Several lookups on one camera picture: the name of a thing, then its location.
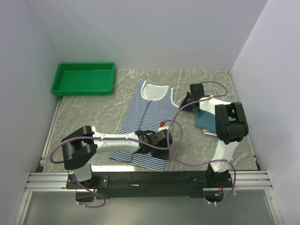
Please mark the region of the teal tank top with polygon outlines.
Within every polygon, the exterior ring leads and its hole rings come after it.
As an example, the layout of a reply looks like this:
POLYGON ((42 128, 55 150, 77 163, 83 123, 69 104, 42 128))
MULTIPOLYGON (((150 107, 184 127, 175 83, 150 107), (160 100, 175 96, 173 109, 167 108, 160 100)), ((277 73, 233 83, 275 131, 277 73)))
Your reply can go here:
POLYGON ((202 110, 196 110, 195 127, 216 133, 215 115, 202 110))

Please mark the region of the navy white striped tank top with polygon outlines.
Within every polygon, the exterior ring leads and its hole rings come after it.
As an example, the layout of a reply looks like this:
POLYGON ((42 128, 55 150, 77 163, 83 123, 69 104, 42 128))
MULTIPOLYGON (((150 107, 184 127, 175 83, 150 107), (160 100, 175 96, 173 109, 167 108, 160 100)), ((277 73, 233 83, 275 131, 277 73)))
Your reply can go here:
MULTIPOLYGON (((170 86, 157 86, 141 79, 134 91, 132 100, 121 125, 120 134, 134 131, 158 131, 160 123, 171 119, 179 110, 173 101, 173 88, 170 86)), ((158 159, 152 153, 113 152, 109 159, 129 165, 164 171, 166 160, 158 159)))

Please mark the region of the black white striped tank top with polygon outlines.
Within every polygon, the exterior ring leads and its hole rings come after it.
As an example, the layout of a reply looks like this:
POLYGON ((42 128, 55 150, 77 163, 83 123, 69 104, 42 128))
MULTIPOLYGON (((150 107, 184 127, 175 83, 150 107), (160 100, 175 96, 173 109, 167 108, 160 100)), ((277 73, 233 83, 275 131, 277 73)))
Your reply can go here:
POLYGON ((202 131, 203 131, 203 134, 204 134, 204 135, 217 137, 217 135, 216 135, 215 133, 211 132, 211 131, 208 131, 208 130, 206 130, 206 129, 203 129, 202 131))

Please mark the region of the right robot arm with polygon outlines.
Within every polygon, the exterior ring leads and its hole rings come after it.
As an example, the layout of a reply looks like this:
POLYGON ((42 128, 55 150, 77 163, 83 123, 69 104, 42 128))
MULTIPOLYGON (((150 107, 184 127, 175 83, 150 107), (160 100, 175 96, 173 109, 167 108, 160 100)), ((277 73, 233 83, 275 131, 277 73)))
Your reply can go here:
POLYGON ((212 163, 206 170, 206 183, 216 187, 229 179, 229 164, 238 144, 248 135, 248 123, 241 102, 226 102, 204 94, 202 83, 191 84, 180 108, 195 113, 195 127, 218 138, 212 163))

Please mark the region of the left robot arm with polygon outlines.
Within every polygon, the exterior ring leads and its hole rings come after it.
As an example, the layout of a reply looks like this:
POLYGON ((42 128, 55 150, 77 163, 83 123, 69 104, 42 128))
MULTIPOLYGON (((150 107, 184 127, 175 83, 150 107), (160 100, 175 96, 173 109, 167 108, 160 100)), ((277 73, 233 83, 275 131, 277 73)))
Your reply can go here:
POLYGON ((141 163, 146 160, 155 170, 162 170, 169 157, 167 145, 173 137, 168 127, 158 131, 138 130, 127 134, 102 134, 93 132, 90 126, 83 126, 62 139, 63 163, 71 170, 82 188, 89 188, 94 182, 89 160, 99 153, 110 152, 116 160, 141 163))

